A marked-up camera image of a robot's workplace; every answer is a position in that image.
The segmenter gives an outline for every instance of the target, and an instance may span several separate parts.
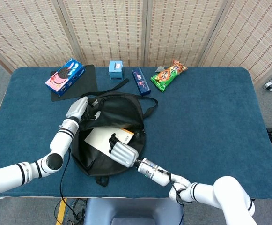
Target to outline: white book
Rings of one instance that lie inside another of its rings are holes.
[[[134,133],[123,128],[93,128],[90,134],[85,138],[85,142],[110,157],[111,149],[109,139],[112,134],[116,134],[116,138],[124,144],[128,144]]]

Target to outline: gray carpet floor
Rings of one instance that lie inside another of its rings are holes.
[[[0,103],[9,80],[10,75],[0,67]],[[272,127],[272,92],[259,88],[256,94],[265,124],[268,128]],[[58,201],[58,198],[1,199],[0,225],[56,224],[54,208]],[[254,219],[256,222],[259,225],[272,225],[272,199],[256,199],[255,206]],[[68,213],[66,220],[72,218],[71,213]],[[184,222],[187,225],[225,225],[222,210],[197,202],[185,205]]]

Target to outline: blue tablecloth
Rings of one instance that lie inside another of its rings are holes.
[[[0,109],[0,167],[34,162],[50,151],[58,125],[76,100],[51,101],[44,82],[54,69],[23,67],[14,71]],[[119,91],[138,94],[131,70],[125,68],[124,76],[130,82]],[[164,93],[149,81],[155,68],[142,71],[150,96],[159,101],[145,120],[147,141],[142,157],[191,182],[213,184],[217,178],[231,175],[251,197],[272,198],[272,146],[245,69],[192,67]],[[110,81],[107,68],[96,68],[96,78],[99,90],[118,84]],[[143,102],[144,109],[149,105]],[[59,196],[63,169],[0,196]],[[161,187],[134,168],[110,177],[108,186],[101,187],[73,160],[63,186],[68,197],[166,197],[169,190],[170,185]]]

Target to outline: beige folding screen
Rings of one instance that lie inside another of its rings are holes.
[[[50,1],[0,1],[0,59],[9,70],[57,67],[75,57]]]
[[[147,1],[61,0],[61,3],[86,64],[106,67],[110,60],[123,60],[126,67],[143,64]]]
[[[272,70],[272,0],[232,0],[213,35],[200,65],[244,67],[253,82]]]
[[[226,2],[149,1],[145,65],[169,66],[177,59],[197,66]]]
[[[242,66],[272,73],[272,0],[0,1],[0,64]]]

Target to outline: snack bag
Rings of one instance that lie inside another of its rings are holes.
[[[188,68],[183,66],[179,61],[173,60],[171,67],[151,77],[150,80],[158,89],[165,91],[166,87],[173,81],[173,79],[187,69]]]

